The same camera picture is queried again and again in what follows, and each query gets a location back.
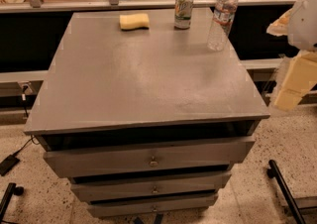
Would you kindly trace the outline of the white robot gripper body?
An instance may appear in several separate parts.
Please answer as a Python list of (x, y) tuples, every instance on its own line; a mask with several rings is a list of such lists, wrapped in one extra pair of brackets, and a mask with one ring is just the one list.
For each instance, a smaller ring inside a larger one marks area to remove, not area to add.
[(300, 50), (317, 51), (317, 0), (297, 0), (287, 27), (288, 42)]

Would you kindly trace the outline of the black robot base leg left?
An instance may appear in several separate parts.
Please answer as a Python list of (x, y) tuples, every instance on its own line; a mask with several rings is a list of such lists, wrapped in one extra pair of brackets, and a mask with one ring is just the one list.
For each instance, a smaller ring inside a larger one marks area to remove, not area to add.
[(5, 190), (5, 193), (0, 202), (0, 224), (15, 224), (13, 222), (6, 222), (4, 220), (4, 215), (9, 206), (11, 198), (13, 195), (21, 196), (24, 193), (24, 187), (18, 186), (14, 182), (10, 182)]

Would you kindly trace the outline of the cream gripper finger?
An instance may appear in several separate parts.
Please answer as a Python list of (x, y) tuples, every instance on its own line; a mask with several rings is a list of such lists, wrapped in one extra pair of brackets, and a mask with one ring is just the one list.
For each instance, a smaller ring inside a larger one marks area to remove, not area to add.
[(277, 20), (275, 20), (267, 27), (266, 32), (277, 37), (287, 36), (290, 14), (291, 10), (287, 10)]
[(290, 111), (317, 84), (317, 53), (300, 51), (288, 64), (273, 105)]

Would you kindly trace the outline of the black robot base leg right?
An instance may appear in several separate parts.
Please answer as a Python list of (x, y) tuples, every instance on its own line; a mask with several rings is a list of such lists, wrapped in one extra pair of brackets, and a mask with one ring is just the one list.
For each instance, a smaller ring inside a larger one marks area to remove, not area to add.
[(295, 219), (297, 224), (306, 224), (304, 218), (302, 217), (299, 208), (293, 198), (275, 160), (268, 161), (269, 168), (266, 170), (266, 174), (269, 178), (275, 178), (277, 184), (287, 202), (290, 212)]

